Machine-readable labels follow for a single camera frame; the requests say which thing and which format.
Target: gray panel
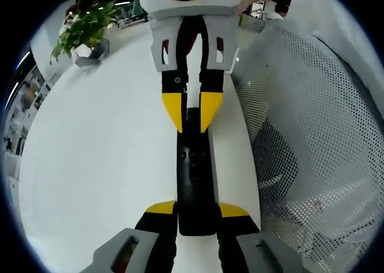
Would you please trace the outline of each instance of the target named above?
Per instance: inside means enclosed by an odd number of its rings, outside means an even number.
[[[111,269],[113,262],[130,238],[138,241],[138,245],[134,249],[125,271],[129,273],[144,273],[157,237],[157,233],[124,229],[103,246],[96,249],[92,264],[81,273],[113,273]]]
[[[203,16],[208,31],[209,55],[207,69],[230,70],[237,50],[237,16]],[[222,63],[216,61],[217,38],[223,39],[224,58]]]
[[[176,42],[182,17],[172,17],[161,20],[152,19],[149,26],[152,30],[152,57],[156,70],[159,72],[176,70]],[[163,64],[163,41],[168,40],[168,64]]]
[[[225,6],[190,6],[163,9],[156,12],[149,13],[148,15],[156,18],[168,18],[176,16],[197,16],[197,15],[236,15],[236,7]]]
[[[232,79],[253,147],[263,230],[311,272],[347,272],[384,219],[384,122],[325,44],[274,20]]]
[[[306,272],[301,256],[270,233],[237,236],[250,273]]]

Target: wall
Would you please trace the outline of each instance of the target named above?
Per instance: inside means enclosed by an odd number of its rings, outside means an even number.
[[[20,108],[21,107],[20,106],[21,99],[22,99],[22,96],[25,93],[26,89],[27,89],[27,86],[25,84],[22,84],[20,89],[17,90],[17,92],[15,93],[15,97],[14,97],[13,101],[10,104],[8,104],[9,110],[7,113],[7,117],[5,118],[4,136],[11,137],[10,136],[10,125],[11,125],[12,114],[14,113],[15,108],[17,106],[19,106],[19,109],[21,110],[21,108]]]
[[[40,26],[31,40],[31,51],[38,69],[45,80],[49,80],[55,73],[62,74],[72,61],[67,55],[59,57],[59,62],[52,58],[49,64],[50,54],[56,46],[59,38],[59,30],[64,22],[65,12],[75,4],[75,0],[62,3]]]

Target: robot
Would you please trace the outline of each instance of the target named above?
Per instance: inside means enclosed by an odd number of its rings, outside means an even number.
[[[187,54],[197,34],[203,40],[199,82],[200,132],[211,123],[223,100],[223,75],[230,70],[236,46],[236,6],[241,0],[140,0],[152,18],[151,47],[162,75],[163,103],[183,132],[187,109]]]
[[[176,236],[217,235],[227,272],[306,272],[301,257],[276,236],[260,233],[249,213],[215,197],[209,127],[223,99],[224,72],[237,50],[240,0],[140,0],[152,18],[152,57],[162,76],[163,103],[178,131],[177,201],[149,207],[94,253],[82,273],[170,273]],[[202,35],[199,108],[187,108],[187,55]],[[222,61],[217,55],[222,54]]]

